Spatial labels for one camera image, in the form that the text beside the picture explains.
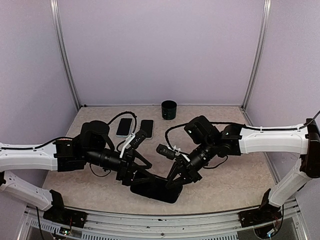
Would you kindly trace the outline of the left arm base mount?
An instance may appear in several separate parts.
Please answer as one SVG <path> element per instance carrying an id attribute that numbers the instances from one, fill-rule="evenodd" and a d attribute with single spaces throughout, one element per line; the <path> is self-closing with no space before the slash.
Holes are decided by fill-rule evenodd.
<path id="1" fill-rule="evenodd" d="M 52 206 L 43 213 L 43 218 L 45 220 L 76 228 L 84 227 L 87 216 L 88 214 L 84 211 L 73 210 L 65 207 L 60 208 L 57 206 Z"/>

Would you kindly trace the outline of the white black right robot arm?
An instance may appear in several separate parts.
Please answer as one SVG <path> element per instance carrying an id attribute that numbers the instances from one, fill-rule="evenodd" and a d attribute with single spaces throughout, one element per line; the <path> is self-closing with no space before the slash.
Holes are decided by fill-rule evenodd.
<path id="1" fill-rule="evenodd" d="M 225 122 L 219 131 L 217 122 L 205 116 L 195 117 L 182 125 L 197 148 L 183 153 L 175 147 L 159 145 L 157 153 L 175 160 L 167 176 L 166 187 L 175 188 L 199 181 L 199 170 L 205 168 L 213 157 L 227 158 L 259 152 L 285 152 L 299 155 L 289 173 L 274 187 L 268 189 L 256 210 L 256 218 L 266 222 L 285 201 L 307 182 L 320 176 L 320 131 L 316 121 L 284 127 L 254 127 Z"/>

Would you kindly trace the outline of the black phone case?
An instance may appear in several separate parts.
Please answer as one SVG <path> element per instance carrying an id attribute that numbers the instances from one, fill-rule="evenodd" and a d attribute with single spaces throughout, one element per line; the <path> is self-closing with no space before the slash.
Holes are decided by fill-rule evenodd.
<path id="1" fill-rule="evenodd" d="M 156 176 L 154 182 L 131 185 L 130 191 L 145 198 L 174 204 L 178 200 L 183 190 L 183 186 L 180 185 L 174 188 L 167 188 L 166 184 L 167 180 L 165 178 Z"/>

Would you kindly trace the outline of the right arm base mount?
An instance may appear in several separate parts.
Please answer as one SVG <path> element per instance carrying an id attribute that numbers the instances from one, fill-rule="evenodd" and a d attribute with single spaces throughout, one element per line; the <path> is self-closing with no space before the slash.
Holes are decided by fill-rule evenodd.
<path id="1" fill-rule="evenodd" d="M 239 221 L 242 228 L 260 225 L 282 218 L 282 213 L 279 210 L 260 210 L 249 209 L 238 213 Z"/>

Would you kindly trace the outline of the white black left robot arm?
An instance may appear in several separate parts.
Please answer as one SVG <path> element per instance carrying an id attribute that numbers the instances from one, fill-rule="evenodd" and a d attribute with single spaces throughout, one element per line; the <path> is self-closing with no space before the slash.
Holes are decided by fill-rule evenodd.
<path id="1" fill-rule="evenodd" d="M 62 195 L 39 188 L 13 174 L 13 170 L 48 170 L 72 172 L 83 170 L 86 164 L 116 172 L 116 180 L 125 186 L 154 183 L 148 170 L 152 164 L 136 149 L 145 140 L 143 130 L 127 137 L 121 152 L 117 152 L 109 137 L 110 125 L 93 120 L 82 125 L 76 137 L 57 137 L 41 145 L 0 145 L 0 190 L 63 223 L 70 218 Z"/>

